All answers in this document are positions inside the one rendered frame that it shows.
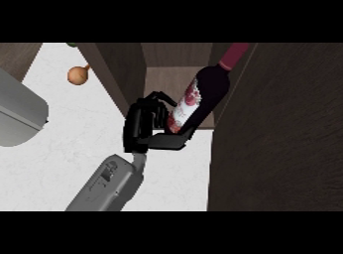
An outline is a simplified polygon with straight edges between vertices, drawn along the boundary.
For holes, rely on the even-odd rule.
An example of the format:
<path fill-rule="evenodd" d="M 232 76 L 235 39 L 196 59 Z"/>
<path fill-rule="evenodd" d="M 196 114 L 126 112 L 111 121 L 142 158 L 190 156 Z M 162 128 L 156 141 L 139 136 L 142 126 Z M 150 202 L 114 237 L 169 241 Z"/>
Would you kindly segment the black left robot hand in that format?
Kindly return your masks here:
<path fill-rule="evenodd" d="M 176 106 L 176 101 L 163 91 L 153 91 L 131 105 L 123 126 L 123 149 L 126 153 L 145 154 L 150 149 L 179 151 L 193 139 L 197 126 L 181 134 L 153 134 L 156 128 L 168 126 L 168 102 Z"/>

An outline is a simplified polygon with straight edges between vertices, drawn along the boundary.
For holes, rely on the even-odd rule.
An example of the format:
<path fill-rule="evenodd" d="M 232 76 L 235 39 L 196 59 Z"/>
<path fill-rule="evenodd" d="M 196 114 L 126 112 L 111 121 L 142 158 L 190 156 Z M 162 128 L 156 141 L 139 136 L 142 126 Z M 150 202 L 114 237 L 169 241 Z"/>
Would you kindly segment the brown onion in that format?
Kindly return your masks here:
<path fill-rule="evenodd" d="M 75 85 L 83 85 L 88 81 L 89 65 L 75 66 L 69 71 L 69 82 Z"/>

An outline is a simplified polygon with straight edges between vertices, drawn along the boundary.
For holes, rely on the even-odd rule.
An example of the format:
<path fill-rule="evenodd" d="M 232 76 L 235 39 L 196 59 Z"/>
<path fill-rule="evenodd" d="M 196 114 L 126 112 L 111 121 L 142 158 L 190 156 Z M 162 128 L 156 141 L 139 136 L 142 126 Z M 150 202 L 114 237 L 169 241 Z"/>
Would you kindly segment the brown wooden cabinet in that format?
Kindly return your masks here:
<path fill-rule="evenodd" d="M 79 50 L 122 112 L 137 99 L 163 91 L 179 102 L 197 72 L 216 65 L 232 43 L 80 43 Z M 250 48 L 230 76 L 244 67 Z M 216 127 L 216 112 L 200 125 Z"/>

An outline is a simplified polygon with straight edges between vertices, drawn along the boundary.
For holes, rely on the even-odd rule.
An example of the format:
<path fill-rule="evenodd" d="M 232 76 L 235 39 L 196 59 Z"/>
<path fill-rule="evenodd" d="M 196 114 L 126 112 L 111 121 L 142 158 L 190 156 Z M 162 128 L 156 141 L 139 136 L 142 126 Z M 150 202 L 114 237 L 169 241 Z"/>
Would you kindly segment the dark brown cabinet door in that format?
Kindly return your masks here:
<path fill-rule="evenodd" d="M 343 211 L 343 43 L 256 43 L 232 79 L 209 208 Z"/>

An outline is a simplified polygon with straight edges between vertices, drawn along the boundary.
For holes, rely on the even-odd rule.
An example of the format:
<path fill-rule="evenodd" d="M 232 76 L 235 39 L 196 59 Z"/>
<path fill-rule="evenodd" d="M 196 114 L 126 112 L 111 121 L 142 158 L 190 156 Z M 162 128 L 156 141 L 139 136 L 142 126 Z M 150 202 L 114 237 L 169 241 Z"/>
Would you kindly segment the dark red wine bottle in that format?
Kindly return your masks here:
<path fill-rule="evenodd" d="M 178 106 L 169 113 L 168 133 L 182 134 L 191 127 L 200 127 L 230 92 L 230 73 L 249 48 L 249 43 L 232 43 L 218 64 L 197 72 Z"/>

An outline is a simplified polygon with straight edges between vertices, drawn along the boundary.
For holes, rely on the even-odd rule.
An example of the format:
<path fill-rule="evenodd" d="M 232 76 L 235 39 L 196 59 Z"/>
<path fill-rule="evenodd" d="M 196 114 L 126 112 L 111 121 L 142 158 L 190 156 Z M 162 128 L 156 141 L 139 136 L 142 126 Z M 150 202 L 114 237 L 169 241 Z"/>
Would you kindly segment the pale grey rounded appliance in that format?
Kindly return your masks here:
<path fill-rule="evenodd" d="M 0 68 L 0 146 L 26 143 L 43 130 L 48 118 L 46 100 Z"/>

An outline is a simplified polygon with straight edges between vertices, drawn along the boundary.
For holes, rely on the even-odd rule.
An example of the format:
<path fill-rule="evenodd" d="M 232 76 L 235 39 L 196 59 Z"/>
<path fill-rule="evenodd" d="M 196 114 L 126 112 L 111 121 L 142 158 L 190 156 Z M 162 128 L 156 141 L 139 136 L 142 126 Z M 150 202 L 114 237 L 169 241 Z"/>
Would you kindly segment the brown wooden panel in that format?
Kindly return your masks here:
<path fill-rule="evenodd" d="M 41 47 L 42 43 L 0 43 L 0 67 L 18 81 L 24 80 Z"/>

